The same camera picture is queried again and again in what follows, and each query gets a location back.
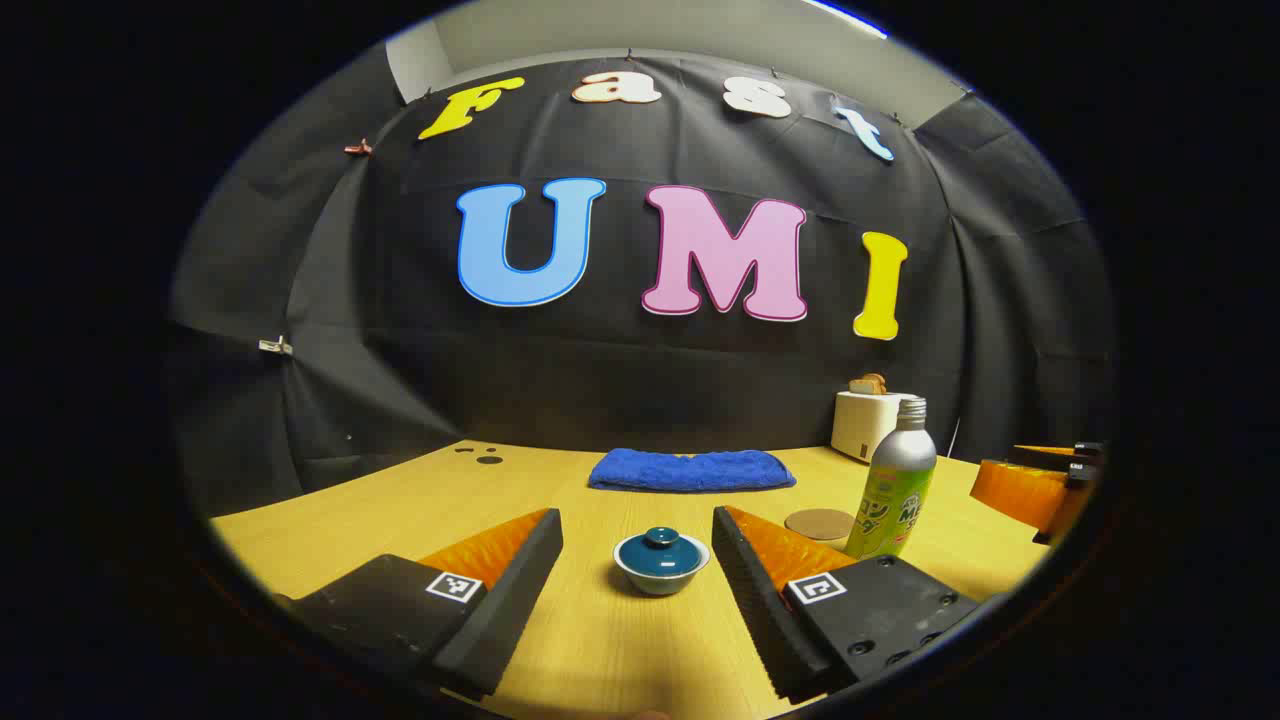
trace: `white wall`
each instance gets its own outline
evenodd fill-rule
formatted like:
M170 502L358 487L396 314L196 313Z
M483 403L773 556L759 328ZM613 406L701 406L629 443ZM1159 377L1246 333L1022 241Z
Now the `white wall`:
M899 113L911 127L963 95L945 70L892 36L881 40L801 0L474 0L389 40L388 58L412 99L428 85L467 82L530 64L530 56L553 61L627 47L774 67ZM452 77L436 81L443 67Z

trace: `bowl lid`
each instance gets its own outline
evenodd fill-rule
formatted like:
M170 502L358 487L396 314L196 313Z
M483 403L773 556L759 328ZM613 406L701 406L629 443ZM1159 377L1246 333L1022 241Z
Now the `bowl lid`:
M698 547L671 528L649 528L618 548L618 560L641 575L684 575L703 561Z

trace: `bottle label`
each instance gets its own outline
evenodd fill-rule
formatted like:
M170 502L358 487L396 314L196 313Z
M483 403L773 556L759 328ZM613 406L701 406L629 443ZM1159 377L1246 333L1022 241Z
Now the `bottle label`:
M932 475L933 468L910 473L873 468L845 553L855 560L901 553L920 519Z

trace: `cork coaster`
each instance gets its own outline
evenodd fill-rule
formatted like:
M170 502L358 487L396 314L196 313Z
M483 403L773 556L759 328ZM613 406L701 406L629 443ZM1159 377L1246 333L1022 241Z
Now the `cork coaster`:
M787 528L813 539L847 538L854 529L854 516L841 510L800 510L786 519Z

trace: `lid knob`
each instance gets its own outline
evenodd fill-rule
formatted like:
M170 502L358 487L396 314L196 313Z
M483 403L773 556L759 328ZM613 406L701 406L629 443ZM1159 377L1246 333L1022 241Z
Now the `lid knob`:
M671 547L680 539L680 533L671 528L649 528L644 534L644 542L650 547Z

